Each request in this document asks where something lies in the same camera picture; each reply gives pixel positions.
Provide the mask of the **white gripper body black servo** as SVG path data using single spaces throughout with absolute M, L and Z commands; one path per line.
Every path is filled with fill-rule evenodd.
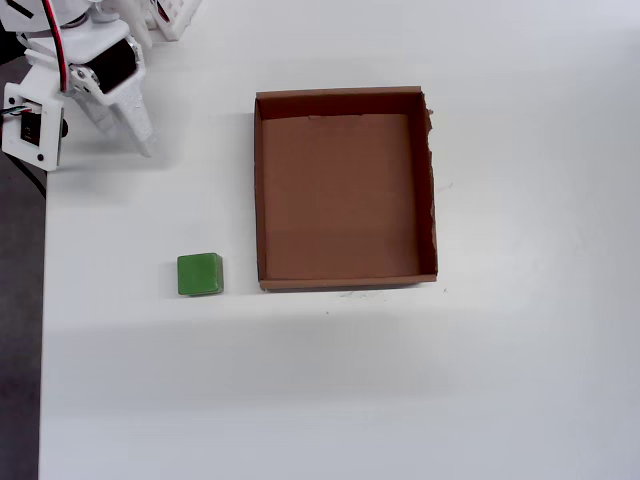
M 142 47 L 123 20 L 84 20 L 74 26 L 26 35 L 27 51 L 58 73 L 60 91 L 71 94 L 69 67 L 87 65 L 97 74 L 117 75 L 121 83 L 144 73 Z

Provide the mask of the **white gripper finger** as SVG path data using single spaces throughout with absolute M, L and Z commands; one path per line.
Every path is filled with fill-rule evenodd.
M 115 135 L 117 126 L 111 92 L 121 84 L 121 79 L 111 73 L 97 74 L 87 65 L 72 64 L 69 73 L 71 97 L 101 133 Z
M 139 153 L 151 157 L 154 131 L 144 104 L 142 82 L 144 76 L 135 74 L 115 87 L 109 94 L 110 108 L 127 129 Z

